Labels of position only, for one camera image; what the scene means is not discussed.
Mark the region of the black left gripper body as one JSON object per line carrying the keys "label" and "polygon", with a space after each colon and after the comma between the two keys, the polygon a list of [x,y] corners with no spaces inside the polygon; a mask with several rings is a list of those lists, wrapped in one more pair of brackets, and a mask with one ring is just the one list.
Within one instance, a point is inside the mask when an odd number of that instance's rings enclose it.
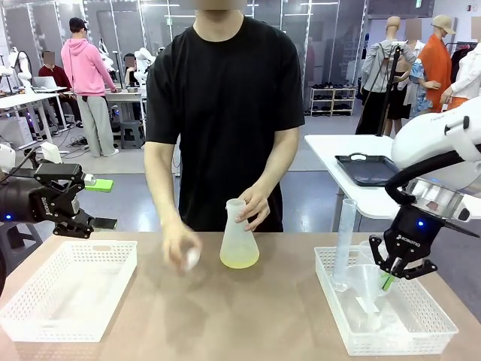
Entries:
{"label": "black left gripper body", "polygon": [[73,206],[78,192],[78,182],[41,184],[33,178],[13,177],[1,184],[1,221],[68,223],[78,213]]}

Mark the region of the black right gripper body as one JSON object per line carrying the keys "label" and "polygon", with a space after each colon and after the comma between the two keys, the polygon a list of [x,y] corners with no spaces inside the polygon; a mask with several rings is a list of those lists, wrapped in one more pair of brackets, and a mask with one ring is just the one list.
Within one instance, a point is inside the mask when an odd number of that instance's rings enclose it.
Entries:
{"label": "black right gripper body", "polygon": [[427,257],[442,227],[442,218],[412,205],[401,206],[386,230],[388,260],[410,263]]}

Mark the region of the person's right hand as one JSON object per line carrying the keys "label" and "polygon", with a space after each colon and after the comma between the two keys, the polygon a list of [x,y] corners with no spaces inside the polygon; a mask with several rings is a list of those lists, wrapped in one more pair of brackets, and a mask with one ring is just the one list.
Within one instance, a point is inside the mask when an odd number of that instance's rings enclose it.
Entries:
{"label": "person's right hand", "polygon": [[178,272],[186,272],[192,268],[189,252],[200,253],[202,241],[181,220],[173,220],[162,226],[162,247],[165,261]]}

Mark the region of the person's left hand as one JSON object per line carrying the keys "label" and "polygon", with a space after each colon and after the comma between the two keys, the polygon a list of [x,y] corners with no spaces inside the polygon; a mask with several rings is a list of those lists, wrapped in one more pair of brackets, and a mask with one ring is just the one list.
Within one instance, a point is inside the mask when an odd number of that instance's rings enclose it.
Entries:
{"label": "person's left hand", "polygon": [[271,212],[268,204],[269,195],[270,191],[268,188],[259,182],[255,182],[251,187],[241,193],[238,199],[243,200],[245,206],[237,215],[235,222],[242,223],[247,221],[245,230],[254,232]]}

